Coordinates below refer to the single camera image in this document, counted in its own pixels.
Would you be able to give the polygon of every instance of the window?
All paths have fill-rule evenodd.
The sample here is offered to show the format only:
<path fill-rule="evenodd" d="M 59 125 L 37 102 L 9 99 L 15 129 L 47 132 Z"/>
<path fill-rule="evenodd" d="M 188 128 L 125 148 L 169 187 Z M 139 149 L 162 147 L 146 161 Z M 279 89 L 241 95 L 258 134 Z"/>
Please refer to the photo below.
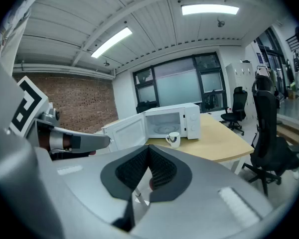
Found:
<path fill-rule="evenodd" d="M 293 35 L 292 37 L 288 38 L 286 40 L 286 42 L 288 43 L 289 48 L 290 48 L 290 50 L 292 52 L 294 52 L 295 50 L 299 49 L 299 41 L 298 41 L 298 39 L 297 39 L 297 37 L 295 35 Z"/>
<path fill-rule="evenodd" d="M 195 60 L 199 70 L 220 67 L 216 55 L 198 56 Z"/>
<path fill-rule="evenodd" d="M 223 73 L 217 55 L 211 54 L 205 58 L 198 56 L 195 60 L 202 85 L 202 110 L 212 112 L 223 109 L 227 106 L 227 99 Z"/>
<path fill-rule="evenodd" d="M 193 55 L 133 73 L 138 102 L 171 106 L 194 103 L 201 112 L 227 106 L 223 73 L 216 53 Z"/>
<path fill-rule="evenodd" d="M 203 81 L 203 88 L 205 93 L 223 90 L 219 72 L 202 74 L 201 80 Z"/>
<path fill-rule="evenodd" d="M 141 102 L 156 101 L 154 86 L 149 85 L 139 88 L 139 97 Z"/>
<path fill-rule="evenodd" d="M 192 59 L 154 68 L 160 106 L 201 102 L 199 82 Z"/>
<path fill-rule="evenodd" d="M 286 87 L 289 82 L 285 79 L 287 77 L 286 66 L 284 66 L 286 62 L 274 32 L 271 28 L 268 28 L 256 41 L 264 57 L 265 65 L 273 70 L 272 78 L 274 78 L 273 83 L 275 87 L 287 97 Z"/>
<path fill-rule="evenodd" d="M 151 74 L 151 69 L 143 70 L 136 73 L 136 84 L 145 83 L 153 80 L 153 75 Z"/>
<path fill-rule="evenodd" d="M 137 94 L 138 103 L 151 102 L 159 106 L 156 83 L 153 77 L 153 69 L 146 68 L 144 70 L 133 73 L 135 90 Z"/>

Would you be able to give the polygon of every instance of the black rubber pad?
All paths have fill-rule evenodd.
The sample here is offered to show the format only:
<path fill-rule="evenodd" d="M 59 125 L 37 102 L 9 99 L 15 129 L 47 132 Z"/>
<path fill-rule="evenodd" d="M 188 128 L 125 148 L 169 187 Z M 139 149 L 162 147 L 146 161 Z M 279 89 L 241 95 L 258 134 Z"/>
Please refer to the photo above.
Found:
<path fill-rule="evenodd" d="M 128 201 L 148 167 L 154 188 L 150 202 L 174 200 L 187 189 L 192 179 L 188 165 L 149 145 L 107 164 L 101 172 L 101 181 L 113 197 Z"/>

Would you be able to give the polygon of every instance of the ceiling beam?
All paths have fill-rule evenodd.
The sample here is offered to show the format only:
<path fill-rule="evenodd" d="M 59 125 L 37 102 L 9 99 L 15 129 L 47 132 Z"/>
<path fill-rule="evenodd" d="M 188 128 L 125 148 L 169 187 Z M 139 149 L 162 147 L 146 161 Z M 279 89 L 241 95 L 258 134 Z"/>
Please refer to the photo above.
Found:
<path fill-rule="evenodd" d="M 115 23 L 126 17 L 127 15 L 131 14 L 132 12 L 143 8 L 144 6 L 147 6 L 151 3 L 158 2 L 161 0 L 136 0 L 132 3 L 130 3 L 125 8 L 119 10 L 114 15 L 112 15 L 110 18 L 104 21 L 104 23 L 98 27 L 88 38 L 88 40 L 81 46 L 80 50 L 76 54 L 72 66 L 75 66 L 77 62 L 80 60 L 83 51 L 86 51 L 106 30 L 108 30 L 111 26 L 113 26 Z M 272 10 L 273 7 L 267 7 L 266 4 L 263 1 L 259 0 L 244 0 L 248 3 L 265 7 L 267 10 Z"/>
<path fill-rule="evenodd" d="M 131 69 L 136 71 L 143 69 L 154 64 L 159 64 L 168 60 L 172 60 L 179 57 L 191 56 L 193 54 L 200 54 L 206 52 L 203 48 L 216 47 L 216 46 L 241 46 L 241 40 L 203 40 L 196 42 L 183 43 L 177 46 L 169 47 L 147 56 L 141 57 L 138 60 L 134 60 L 116 70 L 116 74 L 119 74 L 125 70 Z M 165 57 L 164 61 L 153 62 L 154 59 Z"/>
<path fill-rule="evenodd" d="M 140 28 L 144 31 L 144 34 L 148 37 L 148 39 L 150 40 L 150 42 L 152 43 L 154 49 L 156 51 L 158 51 L 157 47 L 155 46 L 153 40 L 150 38 L 150 36 L 148 35 L 148 33 L 146 33 L 144 27 L 142 26 L 142 24 L 140 23 L 140 20 L 138 19 L 138 17 L 134 14 L 134 13 L 131 13 L 132 17 L 135 19 L 136 23 L 140 26 Z"/>
<path fill-rule="evenodd" d="M 72 66 L 51 64 L 14 64 L 13 73 L 61 73 L 112 80 L 115 76 Z"/>

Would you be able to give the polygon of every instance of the chair backrest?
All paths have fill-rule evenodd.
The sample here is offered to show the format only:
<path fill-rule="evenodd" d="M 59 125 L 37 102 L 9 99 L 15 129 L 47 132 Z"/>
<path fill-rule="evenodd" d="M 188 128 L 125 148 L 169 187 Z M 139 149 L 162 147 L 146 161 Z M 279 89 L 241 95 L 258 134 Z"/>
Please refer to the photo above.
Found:
<path fill-rule="evenodd" d="M 256 166 L 268 165 L 276 150 L 277 140 L 277 112 L 276 99 L 271 92 L 272 88 L 266 87 L 267 84 L 273 85 L 272 81 L 266 76 L 257 76 L 252 86 L 258 118 L 258 141 L 254 146 L 255 151 L 251 154 L 251 162 Z"/>
<path fill-rule="evenodd" d="M 233 113 L 239 113 L 242 115 L 241 120 L 246 117 L 245 111 L 242 113 L 238 112 L 237 110 L 244 110 L 245 104 L 247 100 L 248 93 L 243 90 L 243 87 L 236 87 L 234 90 L 234 103 L 233 103 Z"/>
<path fill-rule="evenodd" d="M 149 109 L 156 108 L 157 107 L 157 102 L 141 102 L 138 104 L 136 107 L 136 111 L 138 114 L 143 113 Z"/>

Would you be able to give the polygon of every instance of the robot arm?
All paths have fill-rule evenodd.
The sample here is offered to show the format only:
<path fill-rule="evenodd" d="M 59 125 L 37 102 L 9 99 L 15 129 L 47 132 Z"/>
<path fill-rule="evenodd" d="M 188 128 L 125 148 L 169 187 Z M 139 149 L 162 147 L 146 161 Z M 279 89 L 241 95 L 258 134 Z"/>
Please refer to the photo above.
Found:
<path fill-rule="evenodd" d="M 50 109 L 48 97 L 26 76 L 18 85 L 24 91 L 24 98 L 12 119 L 10 129 L 28 139 L 33 146 L 43 147 L 50 154 L 78 154 L 103 149 L 110 144 L 110 138 L 106 135 L 60 128 L 60 113 Z"/>

